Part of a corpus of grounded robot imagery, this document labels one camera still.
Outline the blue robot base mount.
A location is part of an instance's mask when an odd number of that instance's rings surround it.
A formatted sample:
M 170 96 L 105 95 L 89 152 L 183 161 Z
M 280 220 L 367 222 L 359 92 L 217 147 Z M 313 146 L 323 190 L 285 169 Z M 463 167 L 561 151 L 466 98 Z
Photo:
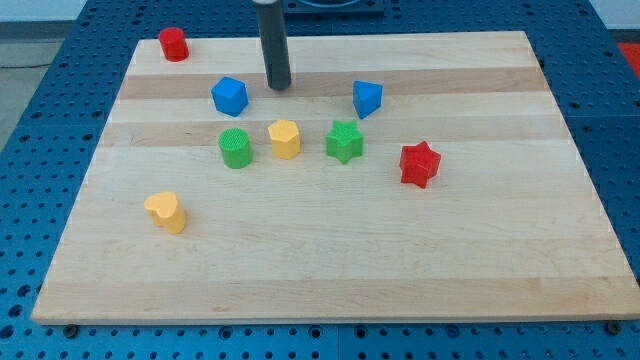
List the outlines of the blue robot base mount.
M 286 15 L 379 14 L 385 0 L 284 0 Z

